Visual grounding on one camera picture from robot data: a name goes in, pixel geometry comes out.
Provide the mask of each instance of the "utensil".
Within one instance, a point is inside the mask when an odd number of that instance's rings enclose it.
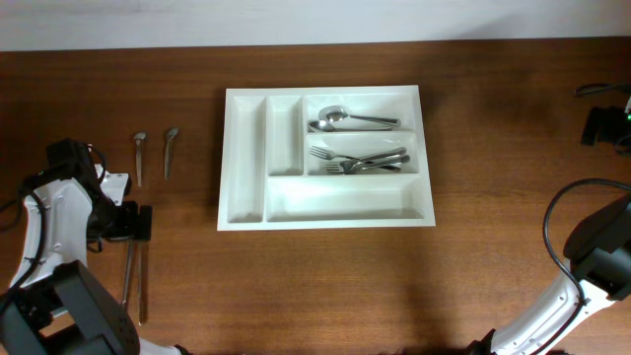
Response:
[[[165,179],[171,177],[171,162],[173,160],[174,138],[179,133],[179,127],[173,127],[167,131],[167,151],[165,152]]]
[[[321,109],[317,114],[317,118],[320,122],[333,123],[341,121],[347,117],[362,119],[369,122],[381,123],[388,126],[398,127],[401,125],[401,120],[398,118],[387,117],[369,117],[364,115],[351,114],[348,109],[343,106],[329,106]]]
[[[148,248],[147,242],[138,243],[138,325],[147,322]]]
[[[324,160],[333,160],[335,158],[345,158],[345,159],[350,159],[350,160],[355,160],[355,161],[360,160],[360,158],[354,158],[347,155],[336,154],[332,150],[328,150],[328,149],[324,149],[324,148],[320,148],[316,146],[312,146],[311,149],[309,150],[309,153],[313,155],[314,157],[324,159]],[[397,172],[401,170],[401,168],[399,167],[391,167],[391,166],[382,167],[382,169],[390,170],[390,171],[397,171]]]
[[[127,305],[129,303],[129,283],[131,282],[131,273],[133,269],[134,259],[134,242],[127,242],[127,262],[125,263],[125,281],[122,286],[122,300],[120,305],[127,311]]]
[[[365,169],[380,168],[388,165],[409,163],[410,156],[405,155],[396,158],[387,158],[372,163],[359,161],[343,161],[340,163],[326,164],[326,172],[329,174],[353,175]]]
[[[332,124],[321,121],[312,120],[309,121],[309,128],[316,133],[330,133],[330,132],[371,132],[371,131],[391,131],[391,127],[371,128],[371,129],[344,129],[335,128]]]
[[[140,187],[142,186],[142,142],[147,141],[147,132],[140,131],[134,134],[134,141],[136,142],[136,179]]]

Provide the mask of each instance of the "fork tines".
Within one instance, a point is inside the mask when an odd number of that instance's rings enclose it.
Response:
[[[328,150],[316,146],[312,146],[309,153],[320,159],[331,160],[333,158]]]
[[[328,174],[344,174],[344,170],[337,163],[325,164],[324,167],[326,168],[326,172]]]

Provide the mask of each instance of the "white cutlery tray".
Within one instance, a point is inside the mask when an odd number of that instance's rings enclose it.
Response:
[[[393,131],[313,133],[324,107],[401,119]],[[372,128],[346,118],[336,128]],[[327,175],[317,146],[354,157],[407,148],[400,173]],[[228,89],[217,229],[435,226],[417,86]]]

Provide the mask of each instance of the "fork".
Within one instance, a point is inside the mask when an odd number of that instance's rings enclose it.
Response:
[[[357,174],[364,169],[381,168],[393,164],[405,164],[409,163],[410,156],[404,155],[402,157],[386,158],[376,162],[368,163],[366,161],[343,161],[340,163],[326,164],[326,172],[329,174],[344,174],[353,175]]]
[[[404,147],[401,147],[401,148],[396,148],[396,149],[387,151],[385,153],[372,154],[372,155],[364,156],[361,158],[355,158],[355,157],[351,157],[347,155],[337,154],[333,152],[332,150],[312,146],[311,149],[309,150],[309,153],[313,155],[314,157],[324,159],[324,160],[333,160],[335,158],[345,158],[352,161],[362,161],[362,162],[365,161],[367,163],[372,163],[372,161],[378,160],[378,159],[389,158],[389,157],[400,157],[402,155],[405,155],[406,151],[407,150]],[[396,172],[401,170],[401,168],[399,167],[390,167],[390,166],[384,166],[384,167],[381,167],[381,169],[396,171]]]

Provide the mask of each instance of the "wooden table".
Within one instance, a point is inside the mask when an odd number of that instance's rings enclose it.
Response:
[[[142,337],[197,354],[465,346],[524,311],[558,273],[540,232],[554,193],[580,178],[631,178],[631,160],[610,145],[579,144],[591,107],[628,98],[572,97],[630,76],[631,38],[3,53],[0,201],[66,137],[132,173],[131,137],[147,130],[143,186],[130,195],[155,208]],[[226,88],[409,84],[420,88],[436,228],[216,232]],[[592,187],[565,198],[552,219],[557,249],[618,195]],[[24,226],[0,236],[2,285]],[[89,255],[116,299],[124,259],[124,245]],[[561,346],[626,354],[630,335],[626,302]]]

